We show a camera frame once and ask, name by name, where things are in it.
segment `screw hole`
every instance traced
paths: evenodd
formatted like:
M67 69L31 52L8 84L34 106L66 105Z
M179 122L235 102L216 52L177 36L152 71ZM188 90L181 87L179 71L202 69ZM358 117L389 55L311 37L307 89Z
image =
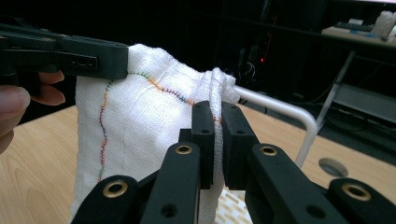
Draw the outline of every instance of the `screw hole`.
M371 199L369 191L359 185L344 184L341 188L349 197L356 200L367 202Z
M177 207L172 203L164 205L161 209L161 215L163 215L164 217L174 217L176 214Z
M266 156L275 156L277 154L276 149L271 147L262 147L261 148L262 154Z
M192 152L192 147L189 146L180 146L176 148L176 153L185 155L190 154Z
M306 212L311 216L319 219L323 219L326 217L326 214L324 213L323 209L315 206L315 205L308 205L306 207Z
M123 180L115 180L107 183L103 189L103 195L107 198L117 198L126 192L128 184Z

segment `white metal bar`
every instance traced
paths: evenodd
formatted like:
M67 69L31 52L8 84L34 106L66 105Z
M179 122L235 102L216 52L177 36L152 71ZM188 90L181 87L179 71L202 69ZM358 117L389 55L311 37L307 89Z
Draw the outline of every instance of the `white metal bar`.
M332 85L332 89L329 92L329 95L326 98L326 101L324 102L323 107L321 108L318 118L317 118L317 125L318 128L321 129L324 123L324 118L326 117L327 111L329 110L332 101L334 100L335 95L338 92L338 89L340 87L340 83L343 80L344 76L346 75L347 69L349 65L352 63L353 57L355 57L356 52L354 50L350 51L344 65L341 67L340 71L338 72L337 79L335 80L335 83Z
M318 125L311 113L296 105L279 101L275 98L260 94L255 91L251 91L239 86L235 86L235 89L242 99L249 100L254 104L265 106L275 112L297 119L305 126L305 138L295 160L296 165L301 168L304 164L306 156L308 155L309 149L311 148L318 134Z

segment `round hole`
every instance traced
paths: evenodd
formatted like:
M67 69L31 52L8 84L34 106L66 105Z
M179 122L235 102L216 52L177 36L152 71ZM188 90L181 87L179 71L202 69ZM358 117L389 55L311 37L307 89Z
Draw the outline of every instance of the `round hole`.
M128 185L123 180L115 180L107 183L103 189L103 195L107 198L117 198L126 192Z
M116 185L113 185L110 188L108 188L108 190L112 193L115 193L121 189L122 189L122 185L120 185L120 184L116 184Z
M176 214L177 207L172 203L164 205L161 209L161 215L163 215L164 217L174 217Z
M176 148L176 153L178 154L190 154L192 152L192 147L189 146L180 146Z
M266 156L275 156L277 154L277 151L271 147L262 147L261 151Z
M348 176L347 168L339 161L330 158L322 158L318 163L320 168L329 175L336 177Z
M369 191L359 185L344 184L341 188L349 197L356 200L367 202L371 199Z
M308 205L306 207L306 212L311 216L319 219L323 219L326 217L326 214L324 213L323 209L320 207L317 207L315 205Z

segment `dark background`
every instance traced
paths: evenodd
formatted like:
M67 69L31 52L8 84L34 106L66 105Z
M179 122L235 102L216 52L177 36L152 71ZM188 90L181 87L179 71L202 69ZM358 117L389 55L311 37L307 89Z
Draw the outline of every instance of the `dark background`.
M383 10L395 5L331 0L204 0L204 1L55 1L3 0L0 14L66 35L141 43L167 50L198 70L218 66L237 84L264 91L287 102L322 102L347 56L347 50L327 47L293 35L271 34L244 21L274 24L319 34L323 28L350 18L374 24ZM393 55L363 52L345 81L396 97ZM35 102L22 122L75 103L76 78L56 84L66 96L60 106Z

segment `gauze fabric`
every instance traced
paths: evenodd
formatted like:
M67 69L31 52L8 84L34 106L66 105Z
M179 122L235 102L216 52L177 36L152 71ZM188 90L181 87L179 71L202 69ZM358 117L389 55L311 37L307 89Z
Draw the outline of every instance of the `gauze fabric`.
M191 106L209 101L216 131L214 185L201 190L199 222L212 223L224 184L221 101L239 100L234 77L218 68L198 72L163 49L141 44L129 47L128 58L123 80L77 79L78 167L71 216L98 181L112 175L139 181L157 171L179 130L191 127Z

